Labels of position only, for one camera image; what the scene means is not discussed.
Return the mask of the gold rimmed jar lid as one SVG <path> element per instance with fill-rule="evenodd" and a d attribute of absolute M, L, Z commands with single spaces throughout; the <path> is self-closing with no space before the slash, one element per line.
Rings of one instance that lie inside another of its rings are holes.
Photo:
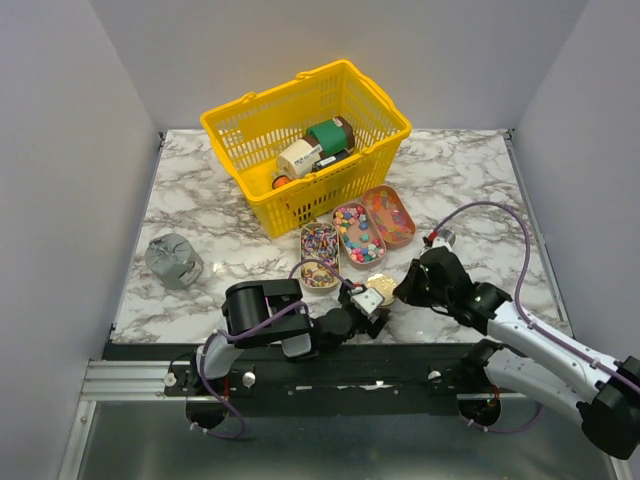
<path fill-rule="evenodd" d="M 384 298 L 381 306 L 389 307 L 395 301 L 394 290 L 397 286 L 396 280 L 390 275 L 377 273 L 370 276 L 365 285 L 378 291 Z"/>

